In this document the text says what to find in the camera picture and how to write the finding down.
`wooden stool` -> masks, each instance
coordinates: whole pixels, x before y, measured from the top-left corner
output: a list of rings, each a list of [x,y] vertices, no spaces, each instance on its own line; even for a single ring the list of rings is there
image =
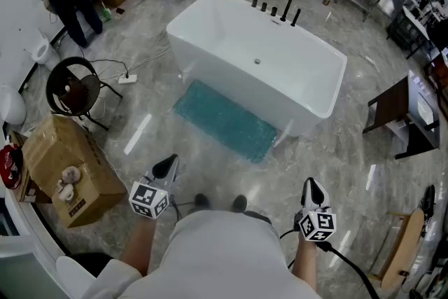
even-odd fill
[[[408,276],[409,269],[415,259],[416,247],[425,220],[421,209],[415,209],[412,214],[392,211],[388,211],[387,214],[402,218],[400,232],[380,273],[378,275],[367,275],[370,279],[381,281],[383,289],[393,288]]]

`power strip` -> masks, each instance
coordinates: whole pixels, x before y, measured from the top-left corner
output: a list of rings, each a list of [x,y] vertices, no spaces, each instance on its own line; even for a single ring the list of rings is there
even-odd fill
[[[125,75],[122,75],[118,78],[118,83],[136,83],[137,82],[137,75],[129,75],[128,78],[126,78]]]

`black chair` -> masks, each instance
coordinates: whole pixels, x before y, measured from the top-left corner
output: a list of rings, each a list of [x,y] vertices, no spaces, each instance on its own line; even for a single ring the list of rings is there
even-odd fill
[[[71,65],[81,65],[87,68],[91,74],[78,79],[68,67]],[[48,104],[51,109],[64,116],[87,117],[93,123],[103,127],[106,131],[109,129],[97,122],[90,116],[90,109],[98,99],[99,91],[104,87],[110,88],[117,96],[123,98],[109,84],[102,82],[92,64],[83,57],[68,57],[62,60],[51,71],[47,80],[45,89]],[[55,95],[58,98],[61,107],[56,105]]]

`black pants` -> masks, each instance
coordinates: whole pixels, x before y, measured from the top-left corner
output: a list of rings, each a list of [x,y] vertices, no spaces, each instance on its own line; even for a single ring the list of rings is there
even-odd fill
[[[204,211],[204,210],[210,210],[210,208],[207,207],[194,207],[190,211],[188,211],[188,214],[192,214],[198,211]],[[266,223],[272,224],[271,220],[268,217],[262,216],[261,214],[254,212],[254,211],[245,211],[244,214],[248,217],[257,218],[261,221],[264,221]]]
[[[60,20],[64,23],[70,37],[79,46],[85,48],[87,46],[87,41],[85,40],[83,30],[76,17],[76,8],[84,15],[85,20],[89,23],[94,32],[97,34],[102,33],[103,23],[93,7],[92,0],[54,0],[51,2],[51,6],[55,9],[57,16],[59,16]]]

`white shirt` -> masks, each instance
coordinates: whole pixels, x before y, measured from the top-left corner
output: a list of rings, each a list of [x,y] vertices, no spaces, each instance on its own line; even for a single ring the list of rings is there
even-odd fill
[[[319,299],[292,275],[276,230],[260,219],[199,211],[179,221],[160,267],[142,278],[111,260],[83,299]]]

